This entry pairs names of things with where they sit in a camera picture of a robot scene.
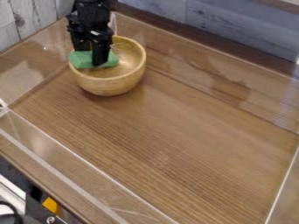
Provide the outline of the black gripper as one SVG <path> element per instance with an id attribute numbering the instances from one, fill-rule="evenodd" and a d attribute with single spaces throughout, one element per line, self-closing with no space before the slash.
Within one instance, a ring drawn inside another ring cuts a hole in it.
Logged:
<path id="1" fill-rule="evenodd" d="M 76 51 L 90 51 L 92 64 L 102 66 L 108 61 L 114 31 L 108 27 L 110 0 L 75 0 L 75 11 L 67 15 L 71 42 Z"/>

